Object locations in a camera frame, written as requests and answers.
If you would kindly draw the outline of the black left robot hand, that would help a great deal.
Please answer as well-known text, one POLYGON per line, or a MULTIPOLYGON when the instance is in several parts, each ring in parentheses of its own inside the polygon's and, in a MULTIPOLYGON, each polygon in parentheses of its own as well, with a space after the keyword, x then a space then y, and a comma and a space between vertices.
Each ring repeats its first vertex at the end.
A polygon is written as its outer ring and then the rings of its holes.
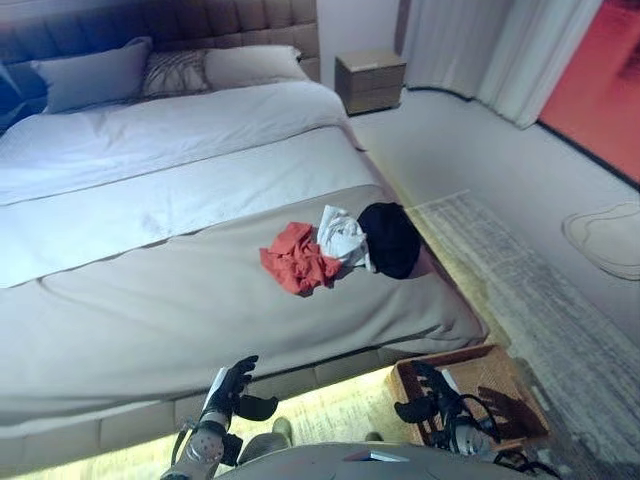
POLYGON ((250 421, 265 421, 275 413, 279 403, 276 397, 263 399, 244 392, 252 381, 258 360, 258 355, 251 355, 218 371, 207 393, 201 418, 215 413, 228 422, 234 415, 250 421))

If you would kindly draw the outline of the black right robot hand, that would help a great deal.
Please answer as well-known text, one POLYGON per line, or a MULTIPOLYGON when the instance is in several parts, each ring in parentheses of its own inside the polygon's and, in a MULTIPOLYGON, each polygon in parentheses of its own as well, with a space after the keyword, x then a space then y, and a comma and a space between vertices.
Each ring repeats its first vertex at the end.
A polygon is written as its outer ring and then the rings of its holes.
POLYGON ((440 415, 444 422, 463 411, 461 396, 447 382, 443 373, 424 361, 412 360, 411 368, 426 394, 406 403, 396 402, 394 409, 402 421, 409 424, 424 423, 440 415))

